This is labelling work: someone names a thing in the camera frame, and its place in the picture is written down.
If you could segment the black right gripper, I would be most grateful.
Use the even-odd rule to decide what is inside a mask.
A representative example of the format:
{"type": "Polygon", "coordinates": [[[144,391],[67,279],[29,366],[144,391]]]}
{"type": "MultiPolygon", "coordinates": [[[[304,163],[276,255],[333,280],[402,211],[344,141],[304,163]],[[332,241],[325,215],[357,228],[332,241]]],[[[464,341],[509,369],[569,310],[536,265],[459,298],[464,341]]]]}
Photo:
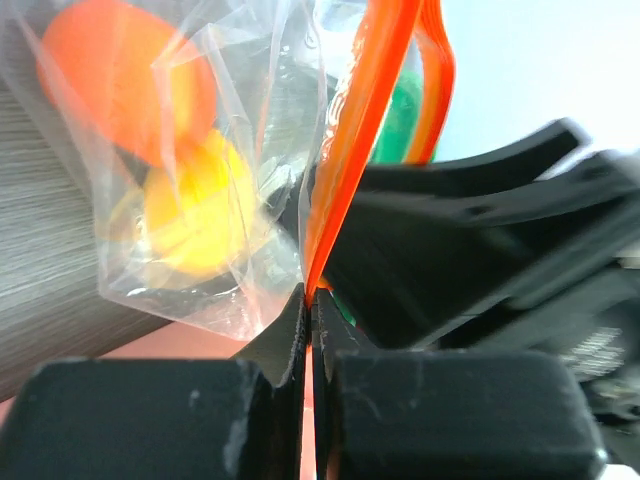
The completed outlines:
{"type": "Polygon", "coordinates": [[[358,193],[325,278],[379,346],[549,353],[636,424],[638,238],[638,176],[598,152],[484,196],[358,193]]]}

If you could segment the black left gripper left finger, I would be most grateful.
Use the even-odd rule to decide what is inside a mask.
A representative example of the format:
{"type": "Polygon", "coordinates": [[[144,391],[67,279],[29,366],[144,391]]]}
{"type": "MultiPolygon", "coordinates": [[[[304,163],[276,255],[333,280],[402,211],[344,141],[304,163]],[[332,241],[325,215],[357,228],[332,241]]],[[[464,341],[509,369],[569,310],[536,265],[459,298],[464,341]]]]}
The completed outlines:
{"type": "Polygon", "coordinates": [[[66,358],[1,428],[5,479],[295,479],[307,318],[297,286],[228,359],[66,358]]]}

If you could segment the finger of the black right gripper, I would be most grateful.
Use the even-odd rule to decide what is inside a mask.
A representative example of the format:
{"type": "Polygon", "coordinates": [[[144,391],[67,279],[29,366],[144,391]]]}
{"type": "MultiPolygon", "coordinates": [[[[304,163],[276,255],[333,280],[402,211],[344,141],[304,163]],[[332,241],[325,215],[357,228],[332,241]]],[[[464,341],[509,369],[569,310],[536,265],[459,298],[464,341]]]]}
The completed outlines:
{"type": "Polygon", "coordinates": [[[563,118],[514,143],[471,157],[427,165],[368,166],[357,192],[445,198],[499,193],[533,182],[588,141],[588,135],[575,122],[563,118]]]}

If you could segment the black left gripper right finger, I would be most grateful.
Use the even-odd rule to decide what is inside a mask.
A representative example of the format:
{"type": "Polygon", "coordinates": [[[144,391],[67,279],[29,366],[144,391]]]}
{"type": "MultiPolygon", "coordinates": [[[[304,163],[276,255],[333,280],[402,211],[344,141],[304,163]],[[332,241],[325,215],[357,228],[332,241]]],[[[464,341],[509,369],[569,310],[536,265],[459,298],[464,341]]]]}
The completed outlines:
{"type": "Polygon", "coordinates": [[[538,352],[384,350],[332,295],[311,309],[321,479],[597,479],[608,455],[586,399],[538,352]]]}

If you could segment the clear zip bag orange seal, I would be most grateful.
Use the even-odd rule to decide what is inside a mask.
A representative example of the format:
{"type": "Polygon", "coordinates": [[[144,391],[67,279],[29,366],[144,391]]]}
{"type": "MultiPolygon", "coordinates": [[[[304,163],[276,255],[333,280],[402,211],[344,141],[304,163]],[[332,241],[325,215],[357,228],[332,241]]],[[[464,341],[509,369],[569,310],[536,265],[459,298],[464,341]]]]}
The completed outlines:
{"type": "Polygon", "coordinates": [[[63,102],[70,89],[41,43],[53,18],[77,2],[3,2],[1,73],[90,193],[99,294],[249,344],[302,286],[308,346],[310,297],[324,281],[357,183],[374,165],[369,159],[403,70],[437,86],[438,100],[429,133],[399,164],[424,165],[437,145],[455,68],[440,3],[126,1],[171,24],[208,60],[216,85],[211,129],[246,158],[260,202],[260,243],[248,259],[174,289],[152,286],[96,233],[156,166],[74,118],[63,102]]]}

